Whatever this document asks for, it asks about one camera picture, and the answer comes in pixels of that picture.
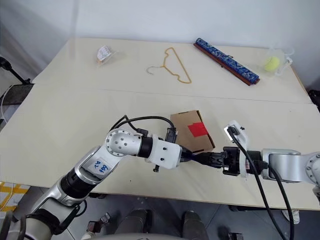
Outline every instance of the red tape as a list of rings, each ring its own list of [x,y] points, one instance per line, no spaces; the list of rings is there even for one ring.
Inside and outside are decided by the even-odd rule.
[[[195,122],[192,125],[189,125],[188,128],[194,137],[200,137],[208,134],[203,122]]]

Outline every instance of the black stand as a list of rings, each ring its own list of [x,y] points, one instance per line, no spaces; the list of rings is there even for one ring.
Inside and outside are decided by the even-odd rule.
[[[23,85],[28,85],[30,83],[30,78],[24,80],[15,70],[12,69],[10,62],[8,62],[5,58],[0,56],[0,68],[9,71],[12,73]]]
[[[3,106],[7,105],[20,105],[33,87],[33,83],[30,83],[30,78],[24,80],[15,70],[12,69],[10,62],[0,56],[0,68],[12,73],[22,84],[14,85],[7,92],[5,99],[3,99]]]

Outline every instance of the handwritten label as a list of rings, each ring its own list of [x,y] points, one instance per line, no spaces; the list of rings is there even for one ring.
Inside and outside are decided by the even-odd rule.
[[[99,175],[103,175],[104,173],[108,172],[110,167],[107,163],[102,159],[99,158],[98,160],[94,161],[89,167],[92,173],[97,173]]]

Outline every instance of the gold wire hanger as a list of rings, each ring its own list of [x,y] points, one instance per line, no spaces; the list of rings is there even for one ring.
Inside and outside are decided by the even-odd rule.
[[[173,50],[174,55],[175,55],[176,58],[178,59],[180,65],[181,65],[181,67],[183,68],[184,73],[185,73],[185,75],[187,76],[187,78],[189,79],[189,81],[182,81],[182,80],[180,79],[180,75],[179,75],[179,74],[173,73],[173,72],[166,66],[166,60],[167,60],[167,58],[169,57],[168,50],[170,50],[170,49]],[[181,62],[181,60],[180,60],[180,58],[179,58],[176,50],[175,50],[173,47],[169,47],[169,48],[167,48],[167,49],[164,51],[164,53],[165,53],[165,57],[164,57],[164,59],[163,59],[163,64],[162,64],[162,66],[150,66],[150,67],[148,67],[148,68],[146,69],[146,72],[147,72],[148,74],[154,75],[152,72],[149,71],[149,69],[151,69],[151,68],[156,68],[156,69],[164,68],[164,69],[166,69],[171,75],[177,76],[177,80],[178,80],[179,82],[181,82],[181,83],[183,83],[183,84],[191,84],[192,81],[191,81],[191,79],[190,79],[190,77],[189,77],[189,74],[187,73],[187,70],[185,69],[185,66],[182,64],[182,62]]]

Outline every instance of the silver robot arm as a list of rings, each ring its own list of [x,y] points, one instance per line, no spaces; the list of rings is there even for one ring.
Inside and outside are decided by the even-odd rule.
[[[245,128],[235,120],[231,121],[224,131],[232,141],[228,129],[232,128],[234,138],[240,143],[252,159],[258,174],[266,180],[276,180],[271,173],[274,169],[286,183],[309,183],[314,184],[313,192],[320,202],[320,151],[309,154],[301,154],[291,149],[263,149],[262,151],[248,150],[249,138]],[[254,174],[245,155],[238,147],[225,146],[223,152],[203,152],[188,156],[203,165],[214,168],[223,168],[223,174],[246,177]]]
[[[31,214],[10,229],[8,240],[49,240],[62,233],[80,210],[91,190],[117,167],[126,155],[145,158],[166,169],[176,168],[182,148],[156,135],[135,135],[126,129],[111,130],[101,146],[91,149],[65,176],[34,204]]]

